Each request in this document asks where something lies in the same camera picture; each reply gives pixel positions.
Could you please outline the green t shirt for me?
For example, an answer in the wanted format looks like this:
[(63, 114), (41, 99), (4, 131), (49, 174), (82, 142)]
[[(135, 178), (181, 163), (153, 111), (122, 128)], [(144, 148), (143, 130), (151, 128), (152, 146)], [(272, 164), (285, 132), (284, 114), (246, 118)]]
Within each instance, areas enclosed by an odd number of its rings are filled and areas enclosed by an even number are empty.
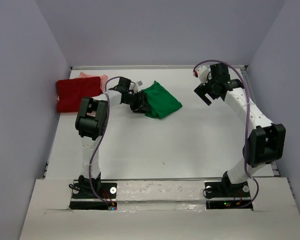
[(150, 106), (150, 110), (145, 113), (146, 117), (162, 120), (183, 107), (183, 105), (157, 81), (154, 81), (151, 86), (145, 88), (143, 91), (146, 93), (147, 102)]

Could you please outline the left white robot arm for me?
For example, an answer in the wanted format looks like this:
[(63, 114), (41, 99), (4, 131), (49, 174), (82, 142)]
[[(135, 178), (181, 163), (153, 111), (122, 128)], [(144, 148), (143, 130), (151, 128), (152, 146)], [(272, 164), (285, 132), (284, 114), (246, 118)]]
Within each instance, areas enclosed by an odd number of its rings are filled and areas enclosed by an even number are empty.
[(139, 89), (138, 83), (131, 86), (132, 81), (122, 76), (112, 79), (118, 79), (116, 86), (105, 89), (99, 96), (81, 100), (75, 120), (75, 129), (81, 139), (82, 168), (74, 189), (103, 202), (106, 200), (99, 196), (102, 188), (99, 148), (108, 127), (110, 109), (126, 104), (134, 113), (143, 114), (151, 110), (147, 94)]

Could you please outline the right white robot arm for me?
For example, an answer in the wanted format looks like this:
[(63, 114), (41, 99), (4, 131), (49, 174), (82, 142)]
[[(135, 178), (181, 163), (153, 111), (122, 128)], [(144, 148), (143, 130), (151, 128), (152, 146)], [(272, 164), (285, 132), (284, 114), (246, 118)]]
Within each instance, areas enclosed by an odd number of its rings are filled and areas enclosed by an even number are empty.
[(200, 62), (193, 68), (193, 75), (200, 80), (194, 92), (208, 106), (222, 99), (244, 124), (245, 133), (242, 159), (223, 174), (220, 182), (207, 184), (203, 195), (207, 199), (231, 198), (248, 188), (248, 180), (258, 170), (282, 158), (286, 128), (262, 113), (241, 75), (231, 78), (229, 70), (234, 70), (233, 66), (219, 60), (209, 63), (209, 67)]

